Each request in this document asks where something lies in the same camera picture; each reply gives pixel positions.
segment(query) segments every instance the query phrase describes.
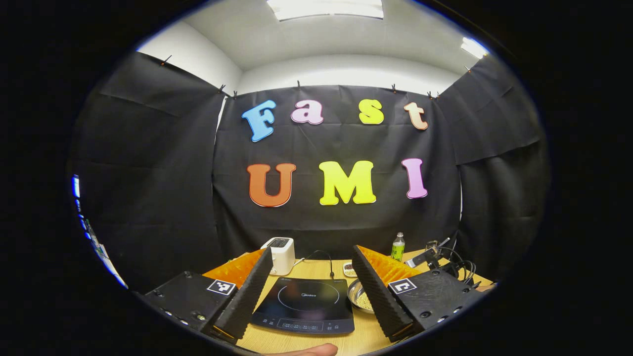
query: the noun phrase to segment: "orange soft pad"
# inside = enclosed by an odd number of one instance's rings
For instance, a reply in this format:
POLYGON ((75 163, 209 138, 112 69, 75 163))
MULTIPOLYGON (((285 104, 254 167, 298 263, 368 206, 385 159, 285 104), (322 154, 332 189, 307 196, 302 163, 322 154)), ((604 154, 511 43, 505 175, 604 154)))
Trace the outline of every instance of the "orange soft pad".
POLYGON ((380 280, 385 284, 385 287, 393 281, 399 281, 400 279, 413 277, 422 273, 419 270, 412 269, 404 263, 398 262, 376 251, 362 246, 358 246, 358 249, 363 253, 365 258, 367 258, 369 264, 372 265, 376 274, 380 277, 380 280))
POLYGON ((264 248, 257 250, 247 255, 240 256, 231 262, 227 262, 209 272, 203 274, 204 277, 213 279, 219 279, 225 282, 235 283, 238 288, 242 288, 242 284, 251 273, 253 267, 260 259, 264 248))

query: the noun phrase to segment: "white toaster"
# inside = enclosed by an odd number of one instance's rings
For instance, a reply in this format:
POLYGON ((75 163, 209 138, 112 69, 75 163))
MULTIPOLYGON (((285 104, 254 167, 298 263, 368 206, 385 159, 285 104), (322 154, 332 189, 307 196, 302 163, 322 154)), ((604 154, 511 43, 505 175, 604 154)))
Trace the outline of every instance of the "white toaster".
POLYGON ((272 238, 261 247, 269 247, 273 255, 273 268, 270 274, 285 276, 294 265, 294 240, 292 238, 272 238))

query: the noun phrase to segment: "finger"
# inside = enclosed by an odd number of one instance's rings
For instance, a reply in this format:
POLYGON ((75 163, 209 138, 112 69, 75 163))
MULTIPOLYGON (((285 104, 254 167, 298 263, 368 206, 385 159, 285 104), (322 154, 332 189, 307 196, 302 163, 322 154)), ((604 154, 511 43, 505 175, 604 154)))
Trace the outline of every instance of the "finger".
POLYGON ((314 346, 305 350, 289 351, 282 353, 264 353, 264 356, 334 356, 339 348, 331 343, 314 346))

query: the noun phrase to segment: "black backdrop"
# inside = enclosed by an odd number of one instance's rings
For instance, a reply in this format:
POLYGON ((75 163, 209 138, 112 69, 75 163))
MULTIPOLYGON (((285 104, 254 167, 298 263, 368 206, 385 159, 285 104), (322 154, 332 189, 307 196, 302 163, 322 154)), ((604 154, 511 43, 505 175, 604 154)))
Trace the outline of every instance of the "black backdrop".
POLYGON ((299 257, 323 249, 349 258, 355 244, 389 254, 399 231, 410 251, 457 229, 457 250, 498 280, 536 235, 549 184, 542 132, 519 83, 491 57, 439 98, 356 86, 229 98, 217 140, 224 94, 161 63, 132 53, 92 93, 75 127, 82 213, 132 289, 148 291, 183 270, 206 272, 273 236, 294 238, 299 257), (274 132, 254 143, 242 113, 269 99, 277 104, 274 132), (323 105, 323 123, 291 120, 305 99, 323 105), (360 122, 362 99, 382 103, 381 124, 360 122), (412 125, 403 109, 411 102, 424 109, 428 129, 412 125), (407 158, 423 161, 423 198, 406 197, 407 158), (377 201, 321 205, 319 163, 338 162, 349 174, 360 160, 374 164, 377 201), (277 164, 297 166, 285 205, 251 201, 246 168, 256 163, 271 166, 269 194, 279 190, 277 164))
POLYGON ((307 257, 314 250, 326 250, 332 258, 350 258, 351 247, 360 244, 390 254, 396 233, 401 231, 407 250, 424 247, 424 242, 450 236, 457 229, 460 182, 453 159, 448 123, 436 100, 411 92, 355 86, 302 86, 260 91, 228 99, 217 133, 213 164, 213 185, 218 235, 223 251, 239 255, 253 250, 274 236, 296 240, 296 255, 307 257), (251 128, 242 113, 271 99, 274 132, 251 142, 251 128), (323 105, 324 121, 318 125, 291 120, 295 103, 313 99, 323 105), (367 125, 358 118, 358 103, 377 99, 384 121, 367 125), (404 105, 416 102, 424 108, 429 128, 418 130, 404 105), (401 161, 423 161, 422 177, 426 197, 409 199, 408 176, 401 161), (349 175, 360 160, 373 163, 372 187, 377 201, 372 204, 323 206, 323 172, 319 163, 338 162, 349 175), (266 191, 279 191, 279 163, 297 166, 292 173, 292 195, 281 207, 260 207, 249 197, 246 167, 262 163, 271 166, 266 191))
POLYGON ((478 274, 499 280, 528 250, 551 182, 536 106, 486 56, 437 101, 449 122, 463 208, 455 245, 478 274))
POLYGON ((224 94, 161 62, 125 58, 86 101, 72 151, 82 213, 141 292, 223 258, 210 182, 224 94))

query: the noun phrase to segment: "small dish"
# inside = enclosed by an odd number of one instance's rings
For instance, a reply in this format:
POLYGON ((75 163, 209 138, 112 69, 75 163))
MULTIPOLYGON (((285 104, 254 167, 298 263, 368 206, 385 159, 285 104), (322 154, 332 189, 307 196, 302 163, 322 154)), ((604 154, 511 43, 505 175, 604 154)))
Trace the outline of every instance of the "small dish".
POLYGON ((354 270, 354 267, 352 267, 352 263, 351 262, 346 262, 345 264, 343 264, 343 274, 345 276, 350 277, 350 278, 357 278, 358 277, 356 275, 356 271, 354 270))

